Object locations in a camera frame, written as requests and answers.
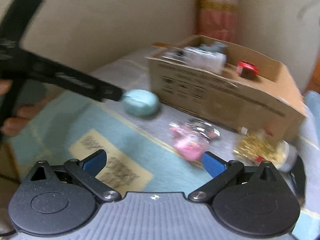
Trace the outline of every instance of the brown cardboard box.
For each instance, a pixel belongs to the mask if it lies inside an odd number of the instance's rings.
[[[175,47],[212,44],[215,39],[196,35]],[[168,48],[148,57],[151,91],[160,100],[196,116],[239,130],[264,128],[269,140],[290,141],[306,116],[302,96],[287,67],[254,50],[229,43],[221,76],[159,58]],[[259,68],[255,80],[241,78],[236,65],[246,60]]]

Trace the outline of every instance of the human hand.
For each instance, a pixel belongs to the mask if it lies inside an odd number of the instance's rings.
[[[9,92],[11,87],[11,80],[0,80],[0,95],[5,95]],[[22,106],[16,113],[16,117],[10,117],[4,121],[3,126],[0,131],[9,137],[17,136],[20,131],[25,128],[28,122],[33,119],[44,107],[46,99],[43,101],[32,105],[32,106]]]

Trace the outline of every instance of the white wall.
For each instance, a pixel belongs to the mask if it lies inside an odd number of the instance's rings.
[[[239,0],[238,43],[286,64],[303,90],[319,50],[319,19],[320,0]]]
[[[11,0],[0,0],[0,19]],[[196,0],[47,0],[24,47],[89,72],[153,42],[195,31]]]

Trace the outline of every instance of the curtain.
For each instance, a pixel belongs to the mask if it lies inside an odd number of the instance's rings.
[[[238,0],[200,0],[198,32],[223,41],[235,41]]]

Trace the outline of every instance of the beige patch on fabric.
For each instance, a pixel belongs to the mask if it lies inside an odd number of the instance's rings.
[[[126,191],[142,191],[153,178],[152,173],[122,153],[96,130],[90,130],[82,136],[69,151],[73,157],[81,160],[99,149],[104,149],[107,153],[107,166],[96,178],[122,196]]]

